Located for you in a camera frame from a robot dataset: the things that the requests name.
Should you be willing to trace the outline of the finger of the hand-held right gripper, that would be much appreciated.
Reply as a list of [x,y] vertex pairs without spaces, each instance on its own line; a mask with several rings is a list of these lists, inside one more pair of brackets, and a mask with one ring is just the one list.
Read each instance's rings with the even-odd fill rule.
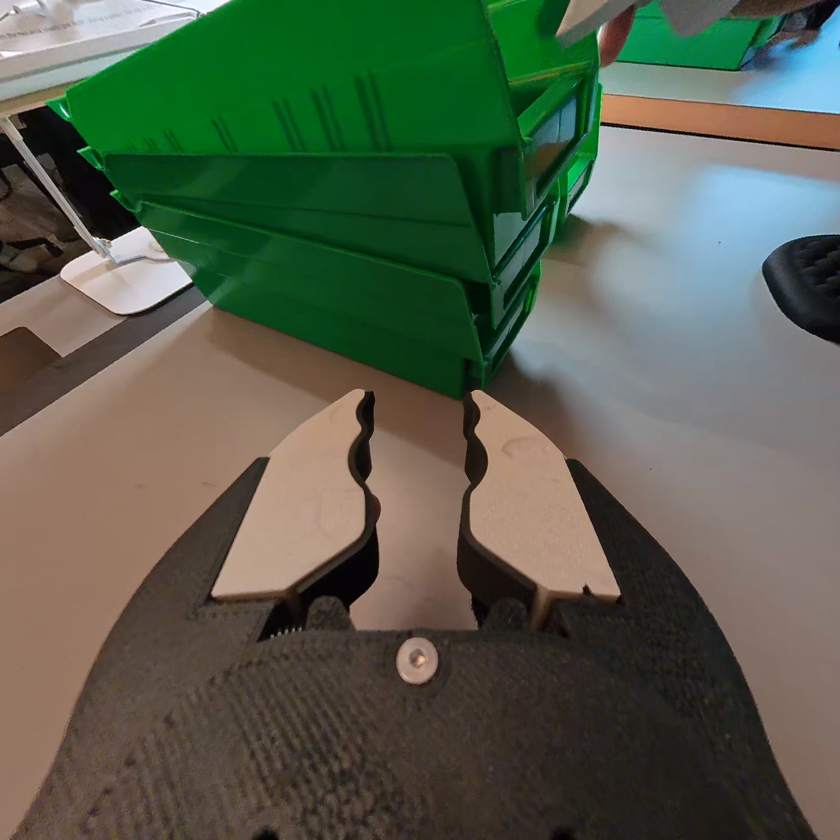
[[659,1],[671,29],[680,37],[694,37],[721,21],[740,1]]
[[596,35],[602,67],[616,62],[634,24],[635,1],[569,1],[556,39],[564,48]]

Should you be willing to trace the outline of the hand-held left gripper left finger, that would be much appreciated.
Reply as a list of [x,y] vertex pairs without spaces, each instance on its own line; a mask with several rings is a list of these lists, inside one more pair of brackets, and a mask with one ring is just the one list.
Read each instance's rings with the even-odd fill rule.
[[347,604],[378,571],[371,473],[372,392],[354,389],[268,455],[212,589],[217,602]]

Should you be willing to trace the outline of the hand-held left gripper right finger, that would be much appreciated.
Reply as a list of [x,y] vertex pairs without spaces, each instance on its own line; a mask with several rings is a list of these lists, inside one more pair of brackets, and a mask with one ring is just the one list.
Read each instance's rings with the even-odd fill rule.
[[465,474],[457,571],[480,613],[524,605],[531,628],[556,602],[622,594],[563,452],[483,391],[464,400]]

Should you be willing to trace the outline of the green plastic storage bin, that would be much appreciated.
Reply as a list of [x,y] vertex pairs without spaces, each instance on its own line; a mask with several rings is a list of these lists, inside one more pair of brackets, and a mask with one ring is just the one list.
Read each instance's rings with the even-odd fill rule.
[[157,203],[489,285],[521,216],[486,245],[455,160],[444,154],[80,156],[128,205]]
[[228,2],[49,106],[106,154],[444,155],[530,211],[600,118],[565,2]]
[[466,284],[385,259],[231,224],[147,223],[216,308],[461,398],[485,386],[536,302],[541,265],[490,326]]
[[396,315],[385,315],[386,309],[455,319],[461,296],[478,329],[500,325],[538,283],[553,219],[548,202],[492,268],[462,193],[451,202],[460,216],[444,222],[153,193],[112,196],[168,256],[229,285],[392,324]]

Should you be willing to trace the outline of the grey desk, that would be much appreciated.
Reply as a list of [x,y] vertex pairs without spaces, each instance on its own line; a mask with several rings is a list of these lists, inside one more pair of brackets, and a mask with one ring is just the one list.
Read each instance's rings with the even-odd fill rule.
[[[678,562],[817,834],[838,823],[838,348],[760,277],[838,230],[838,155],[604,129],[579,237],[491,383]],[[96,654],[229,484],[348,391],[375,394],[381,569],[357,627],[469,628],[459,402],[200,303],[2,436],[2,837]]]

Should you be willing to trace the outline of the nested green bin stack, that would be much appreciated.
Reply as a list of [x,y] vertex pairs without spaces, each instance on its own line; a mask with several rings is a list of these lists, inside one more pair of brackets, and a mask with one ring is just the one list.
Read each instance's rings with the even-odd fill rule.
[[678,36],[657,3],[641,8],[616,62],[739,70],[780,30],[784,16],[725,18],[692,37]]

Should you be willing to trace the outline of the black mesh cushion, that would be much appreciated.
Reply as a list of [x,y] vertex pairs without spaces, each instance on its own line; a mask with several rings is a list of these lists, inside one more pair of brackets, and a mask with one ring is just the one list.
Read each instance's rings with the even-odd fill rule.
[[839,344],[839,235],[791,240],[763,262],[762,276],[777,307],[798,328]]

